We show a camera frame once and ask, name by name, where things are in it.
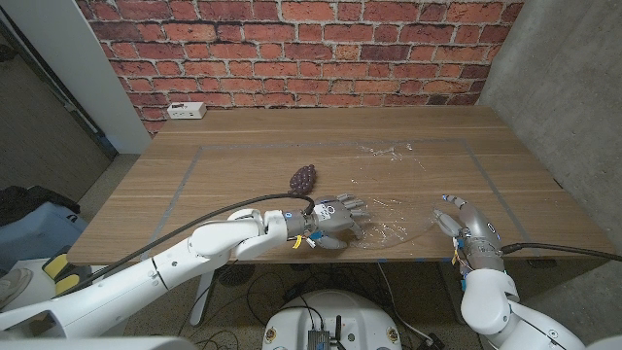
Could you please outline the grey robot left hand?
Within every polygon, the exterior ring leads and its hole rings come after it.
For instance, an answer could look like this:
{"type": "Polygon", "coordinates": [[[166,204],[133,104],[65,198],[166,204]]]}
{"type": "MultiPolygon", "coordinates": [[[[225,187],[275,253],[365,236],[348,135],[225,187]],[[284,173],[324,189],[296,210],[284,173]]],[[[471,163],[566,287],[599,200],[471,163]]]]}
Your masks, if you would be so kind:
{"type": "Polygon", "coordinates": [[[348,243],[339,239],[336,234],[350,230],[357,239],[363,237],[363,230],[356,219],[368,218],[370,214],[362,210],[362,206],[364,202],[350,193],[319,197],[315,201],[315,227],[311,230],[309,240],[325,249],[347,248],[348,243]]]}

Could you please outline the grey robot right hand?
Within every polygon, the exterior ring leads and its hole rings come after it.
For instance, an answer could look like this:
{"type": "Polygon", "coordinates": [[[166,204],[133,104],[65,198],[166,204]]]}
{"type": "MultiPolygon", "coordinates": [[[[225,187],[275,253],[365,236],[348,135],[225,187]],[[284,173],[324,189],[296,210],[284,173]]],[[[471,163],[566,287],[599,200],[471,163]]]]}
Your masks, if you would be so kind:
{"type": "Polygon", "coordinates": [[[459,218],[465,224],[462,227],[448,214],[443,213],[439,209],[434,209],[432,211],[433,218],[443,233],[450,237],[459,237],[460,235],[467,237],[466,230],[468,230],[471,238],[484,239],[490,242],[496,249],[501,247],[501,239],[496,229],[490,220],[473,204],[449,194],[445,194],[442,198],[447,202],[453,203],[459,209],[459,218]]]}

